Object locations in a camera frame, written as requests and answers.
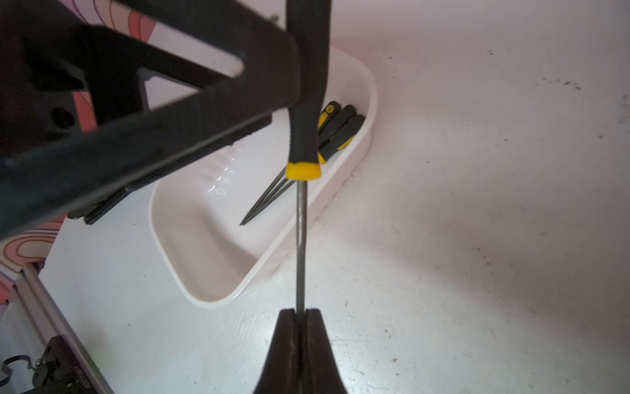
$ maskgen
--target white plastic tray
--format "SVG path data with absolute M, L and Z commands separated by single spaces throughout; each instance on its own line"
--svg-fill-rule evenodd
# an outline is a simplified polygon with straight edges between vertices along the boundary
M 319 215 L 370 144 L 376 83 L 358 60 L 331 49 L 325 103 L 352 104 L 366 119 L 352 143 L 309 183 L 309 224 Z M 295 245 L 295 186 L 245 226 L 243 216 L 286 165 L 289 118 L 160 180 L 149 203 L 149 226 L 175 281 L 195 305 L 217 308 L 248 284 L 269 278 Z

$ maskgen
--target white surface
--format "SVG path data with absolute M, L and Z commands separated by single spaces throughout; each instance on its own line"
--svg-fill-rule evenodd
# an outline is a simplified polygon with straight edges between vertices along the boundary
M 307 305 L 352 393 L 630 391 L 629 8 L 335 2 L 333 43 L 381 104 L 308 234 Z M 250 393 L 295 255 L 197 308 L 151 240 L 150 192 L 65 223 L 43 281 L 118 394 Z
M 156 27 L 157 37 L 163 36 L 162 29 Z M 169 87 L 164 84 L 165 89 L 151 93 L 162 102 L 170 101 L 173 90 Z M 365 115 L 365 122 L 352 143 L 322 166 L 321 178 L 311 182 L 310 223 L 365 156 L 377 111 L 376 83 L 370 71 L 334 48 L 324 105 L 331 100 L 352 104 Z M 286 165 L 287 141 L 289 117 L 281 110 L 269 126 L 169 175 L 154 187 L 149 229 L 177 285 L 193 304 L 203 308 L 227 305 L 246 286 L 266 281 L 295 247 L 295 187 L 246 226 L 239 225 Z

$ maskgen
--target white table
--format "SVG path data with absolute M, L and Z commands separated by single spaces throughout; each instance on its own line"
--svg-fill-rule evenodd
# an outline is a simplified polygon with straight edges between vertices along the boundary
M 630 392 L 629 22 L 625 0 L 336 0 L 333 43 L 380 101 L 308 234 L 307 305 L 350 392 Z M 66 221 L 41 278 L 116 393 L 249 393 L 295 255 L 197 308 L 151 188 Z

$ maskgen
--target screwdriver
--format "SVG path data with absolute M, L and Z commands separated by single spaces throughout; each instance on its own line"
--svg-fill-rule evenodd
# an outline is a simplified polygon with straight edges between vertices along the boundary
M 339 129 L 345 125 L 350 118 L 357 114 L 357 109 L 351 105 L 343 107 L 337 116 L 335 116 L 330 123 L 324 127 L 319 133 L 319 149 L 321 149 Z
M 319 133 L 321 134 L 322 132 L 324 132 L 326 126 L 330 123 L 330 121 L 335 117 L 335 115 L 337 115 L 339 113 L 339 111 L 341 110 L 341 105 L 337 102 L 337 101 L 331 101 L 326 105 L 326 108 L 324 108 L 324 110 L 319 114 L 319 124 L 318 124 L 318 129 L 319 129 Z M 280 171 L 280 173 L 278 174 L 278 176 L 273 180 L 273 182 L 271 183 L 271 185 L 269 185 L 269 187 L 265 190 L 265 192 L 260 196 L 260 198 L 254 203 L 254 205 L 249 209 L 249 211 L 247 212 L 247 215 L 245 215 L 245 217 L 243 218 L 243 220 L 241 221 L 240 226 L 245 224 L 245 220 L 247 220 L 248 216 L 254 212 L 256 210 L 256 208 L 258 208 L 258 206 L 260 206 L 261 203 L 263 203 L 263 200 L 269 196 L 269 195 L 273 195 L 273 193 L 275 193 L 276 191 L 278 191 L 279 187 L 274 189 L 272 193 L 269 193 L 269 191 L 271 191 L 271 189 L 273 188 L 274 185 L 276 185 L 276 183 L 278 183 L 278 181 L 280 181 L 280 179 L 284 176 L 285 172 L 287 171 L 287 167 L 283 168 L 282 171 Z
M 318 158 L 319 163 L 324 165 L 330 158 L 337 152 L 346 148 L 351 142 L 354 136 L 357 134 L 365 117 L 363 115 L 357 115 L 350 119 L 337 133 L 333 134 L 330 140 L 319 150 Z M 281 183 L 276 187 L 274 192 L 271 193 L 266 201 L 262 203 L 259 208 L 255 209 L 249 217 L 243 219 L 243 225 L 249 223 L 254 217 L 256 217 L 262 210 L 267 208 L 275 199 L 277 199 L 282 193 L 284 193 L 291 185 L 295 183 L 295 180 L 290 181 L 287 184 Z
M 331 0 L 288 0 L 286 31 L 293 35 L 300 57 L 300 98 L 289 108 L 290 141 L 287 178 L 297 183 L 297 216 L 295 244 L 295 320 L 298 343 L 306 336 L 306 311 L 304 309 L 306 283 L 306 223 L 308 181 L 321 176 L 318 150 L 318 112 L 324 102 L 328 81 L 328 56 L 330 52 Z M 298 354 L 299 365 L 304 367 L 303 356 Z M 299 392 L 302 392 L 304 371 L 298 373 Z

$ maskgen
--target black rubber grip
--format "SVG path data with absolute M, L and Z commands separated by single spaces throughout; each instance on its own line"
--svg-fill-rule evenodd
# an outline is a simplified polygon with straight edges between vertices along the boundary
M 263 372 L 254 394 L 295 394 L 300 373 L 299 328 L 295 311 L 280 311 Z
M 357 109 L 351 105 L 346 105 L 334 118 L 330 120 L 330 123 L 326 125 L 324 130 L 319 134 L 319 149 L 321 150 L 330 137 L 333 136 L 340 128 L 343 127 L 353 116 L 357 114 Z
M 301 93 L 289 108 L 289 162 L 319 163 L 318 122 L 328 80 L 331 0 L 287 0 L 287 32 L 300 55 Z
M 347 394 L 330 347 L 319 309 L 306 310 L 306 332 L 301 337 L 304 393 Z
M 347 140 L 354 137 L 363 126 L 365 117 L 363 115 L 357 115 L 350 119 L 342 128 L 336 132 L 328 143 L 319 150 L 319 154 L 324 160 L 328 161 L 339 150 L 339 147 L 344 145 Z

